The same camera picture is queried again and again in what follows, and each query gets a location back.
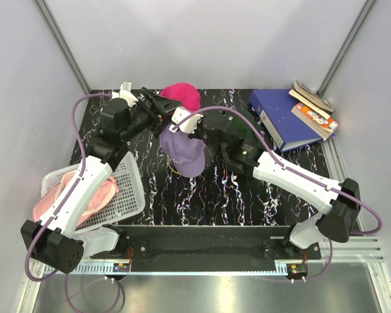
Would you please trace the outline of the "red mesh cap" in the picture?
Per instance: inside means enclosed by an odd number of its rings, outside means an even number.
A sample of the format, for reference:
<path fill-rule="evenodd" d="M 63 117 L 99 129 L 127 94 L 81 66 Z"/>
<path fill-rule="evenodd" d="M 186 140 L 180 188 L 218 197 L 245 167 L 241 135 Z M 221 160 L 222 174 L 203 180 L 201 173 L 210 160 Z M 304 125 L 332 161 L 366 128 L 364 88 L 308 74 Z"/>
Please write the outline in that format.
<path fill-rule="evenodd" d="M 159 95 L 164 98 L 182 102 L 182 106 L 191 112 L 201 108 L 201 95 L 199 94 L 199 91 L 193 85 L 186 82 L 180 82 L 165 87 Z"/>

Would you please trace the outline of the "purple cap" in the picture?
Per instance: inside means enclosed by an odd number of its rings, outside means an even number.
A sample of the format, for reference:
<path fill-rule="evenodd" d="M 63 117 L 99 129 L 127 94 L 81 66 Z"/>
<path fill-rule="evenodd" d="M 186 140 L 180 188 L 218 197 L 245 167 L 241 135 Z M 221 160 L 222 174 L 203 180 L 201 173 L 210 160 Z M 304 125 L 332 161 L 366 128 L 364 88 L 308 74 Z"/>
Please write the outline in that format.
<path fill-rule="evenodd" d="M 182 176 L 194 178 L 203 173 L 206 148 L 203 140 L 189 138 L 181 131 L 172 132 L 170 129 L 165 129 L 159 140 L 163 152 Z"/>

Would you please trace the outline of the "dark green cap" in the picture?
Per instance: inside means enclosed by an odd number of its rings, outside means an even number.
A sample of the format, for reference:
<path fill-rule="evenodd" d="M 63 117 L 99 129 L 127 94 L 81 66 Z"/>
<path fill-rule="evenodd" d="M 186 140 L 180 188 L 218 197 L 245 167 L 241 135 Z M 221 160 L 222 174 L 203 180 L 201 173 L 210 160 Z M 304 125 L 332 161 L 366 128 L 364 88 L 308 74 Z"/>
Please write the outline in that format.
<path fill-rule="evenodd" d="M 227 111 L 228 122 L 226 127 L 226 136 L 228 142 L 231 145 L 236 144 L 240 140 L 252 140 L 255 143 L 260 144 L 260 140 L 256 136 L 255 132 L 240 116 L 236 115 L 237 110 Z M 249 121 L 256 131 L 260 133 L 260 127 L 254 116 L 246 111 L 239 112 L 247 121 Z"/>

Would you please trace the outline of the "pink cap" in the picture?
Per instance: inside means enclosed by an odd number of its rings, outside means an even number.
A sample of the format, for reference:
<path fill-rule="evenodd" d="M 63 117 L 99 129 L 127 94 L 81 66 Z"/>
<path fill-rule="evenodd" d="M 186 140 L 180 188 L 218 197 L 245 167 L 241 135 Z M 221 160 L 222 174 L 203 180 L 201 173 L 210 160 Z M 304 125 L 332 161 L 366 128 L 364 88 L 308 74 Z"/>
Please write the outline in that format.
<path fill-rule="evenodd" d="M 33 220 L 37 222 L 39 218 L 48 211 L 56 199 L 61 195 L 68 183 L 74 176 L 75 171 L 70 171 L 63 175 L 62 179 L 49 192 L 41 197 L 33 208 Z M 89 202 L 85 212 L 82 214 L 78 225 L 82 224 L 91 215 L 103 209 L 119 192 L 117 182 L 113 176 L 106 179 L 95 192 Z"/>

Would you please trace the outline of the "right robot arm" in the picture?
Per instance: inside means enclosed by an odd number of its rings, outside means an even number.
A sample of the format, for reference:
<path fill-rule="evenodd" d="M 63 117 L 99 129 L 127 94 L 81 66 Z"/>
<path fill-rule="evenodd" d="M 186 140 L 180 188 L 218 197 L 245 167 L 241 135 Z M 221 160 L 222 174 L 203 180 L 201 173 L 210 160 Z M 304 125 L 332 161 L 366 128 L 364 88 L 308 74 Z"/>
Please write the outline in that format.
<path fill-rule="evenodd" d="M 192 143 L 200 141 L 238 174 L 276 185 L 317 209 L 317 213 L 291 227 L 283 242 L 289 258 L 298 258 L 312 244 L 330 239 L 346 243 L 355 234 L 361 210 L 360 186 L 314 174 L 273 153 L 253 123 L 241 113 L 216 111 L 190 118 L 180 126 Z"/>

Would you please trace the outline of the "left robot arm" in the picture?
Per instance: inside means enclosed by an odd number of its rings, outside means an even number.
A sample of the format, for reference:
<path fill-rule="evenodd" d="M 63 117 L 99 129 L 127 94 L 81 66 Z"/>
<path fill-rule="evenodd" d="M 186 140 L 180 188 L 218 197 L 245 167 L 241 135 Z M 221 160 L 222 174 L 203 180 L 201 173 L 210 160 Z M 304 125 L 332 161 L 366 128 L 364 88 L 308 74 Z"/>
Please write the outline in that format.
<path fill-rule="evenodd" d="M 26 220 L 22 225 L 25 274 L 32 281 L 39 279 L 30 272 L 31 259 L 68 274 L 83 258 L 101 252 L 113 258 L 126 254 L 128 243 L 115 226 L 105 224 L 83 233 L 76 233 L 76 228 L 93 196 L 127 154 L 128 142 L 147 128 L 159 136 L 182 105 L 145 87 L 140 92 L 143 100 L 108 96 L 94 138 L 87 147 L 80 147 L 81 162 L 72 180 L 38 221 Z"/>

